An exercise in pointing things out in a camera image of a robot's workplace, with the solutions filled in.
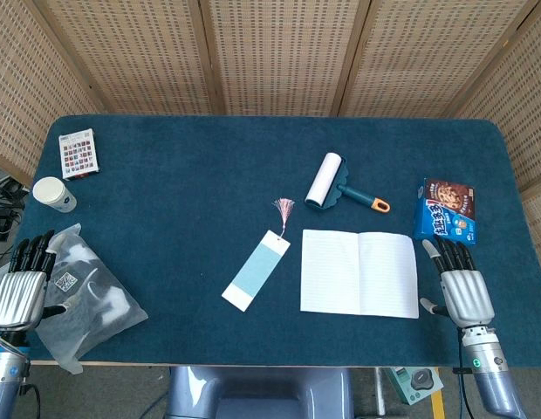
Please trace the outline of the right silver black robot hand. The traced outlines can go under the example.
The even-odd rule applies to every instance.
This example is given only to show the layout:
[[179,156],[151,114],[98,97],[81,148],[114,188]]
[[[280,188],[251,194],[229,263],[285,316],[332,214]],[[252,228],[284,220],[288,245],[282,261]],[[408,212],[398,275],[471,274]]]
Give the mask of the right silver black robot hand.
[[442,315],[460,328],[488,325],[495,317],[487,286],[477,270],[469,249],[461,242],[436,237],[435,245],[421,241],[440,277],[445,306],[420,298],[421,306],[431,314]]

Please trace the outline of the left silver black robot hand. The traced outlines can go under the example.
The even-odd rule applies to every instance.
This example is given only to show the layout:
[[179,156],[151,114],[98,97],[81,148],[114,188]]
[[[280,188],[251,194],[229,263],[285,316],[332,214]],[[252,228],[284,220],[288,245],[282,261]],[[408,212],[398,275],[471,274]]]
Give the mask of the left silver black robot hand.
[[63,239],[53,230],[22,240],[10,257],[0,279],[0,332],[22,333],[42,319],[66,311],[62,305],[47,306],[45,296],[56,256]]

